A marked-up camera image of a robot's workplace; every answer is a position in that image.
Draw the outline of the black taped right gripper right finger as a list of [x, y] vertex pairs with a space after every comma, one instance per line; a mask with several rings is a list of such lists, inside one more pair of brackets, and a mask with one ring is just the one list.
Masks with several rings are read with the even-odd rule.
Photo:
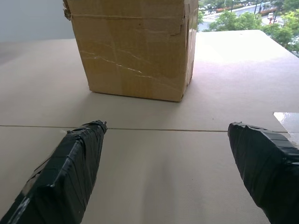
[[229, 124], [231, 151], [245, 188], [272, 224], [299, 222], [299, 150], [284, 135]]

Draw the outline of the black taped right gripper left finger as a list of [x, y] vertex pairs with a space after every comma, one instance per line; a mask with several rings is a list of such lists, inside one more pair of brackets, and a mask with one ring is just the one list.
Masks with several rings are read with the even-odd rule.
[[100, 164], [106, 122], [68, 131], [27, 180], [2, 224], [79, 224]]

